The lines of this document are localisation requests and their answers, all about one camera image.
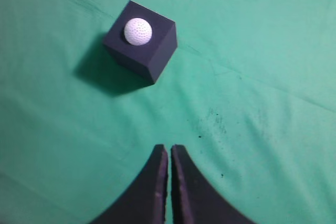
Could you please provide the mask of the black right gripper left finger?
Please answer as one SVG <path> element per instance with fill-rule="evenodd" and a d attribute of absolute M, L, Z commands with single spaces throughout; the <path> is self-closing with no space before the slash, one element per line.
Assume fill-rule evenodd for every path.
<path fill-rule="evenodd" d="M 167 181 L 168 154 L 158 144 L 130 186 L 92 223 L 165 223 Z"/>

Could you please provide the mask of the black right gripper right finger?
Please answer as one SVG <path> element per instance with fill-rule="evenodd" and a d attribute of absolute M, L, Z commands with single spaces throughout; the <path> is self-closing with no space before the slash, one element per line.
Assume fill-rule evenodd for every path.
<path fill-rule="evenodd" d="M 174 223 L 253 223 L 217 192 L 185 146 L 172 146 L 171 161 Z"/>

